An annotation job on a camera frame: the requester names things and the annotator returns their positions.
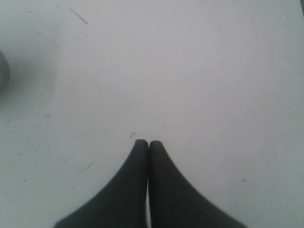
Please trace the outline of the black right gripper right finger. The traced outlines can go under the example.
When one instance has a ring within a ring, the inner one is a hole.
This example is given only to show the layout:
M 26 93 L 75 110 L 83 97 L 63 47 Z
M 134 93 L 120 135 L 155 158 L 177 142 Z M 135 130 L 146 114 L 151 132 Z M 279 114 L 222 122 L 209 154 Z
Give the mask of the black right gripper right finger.
M 243 228 L 181 174 L 160 141 L 149 148 L 149 201 L 154 228 Z

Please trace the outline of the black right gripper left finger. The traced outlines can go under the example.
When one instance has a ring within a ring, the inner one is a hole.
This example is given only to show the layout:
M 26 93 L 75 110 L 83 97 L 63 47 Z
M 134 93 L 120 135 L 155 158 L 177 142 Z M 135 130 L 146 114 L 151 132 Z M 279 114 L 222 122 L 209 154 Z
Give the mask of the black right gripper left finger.
M 91 200 L 56 228 L 145 228 L 149 148 L 136 140 L 122 167 Z

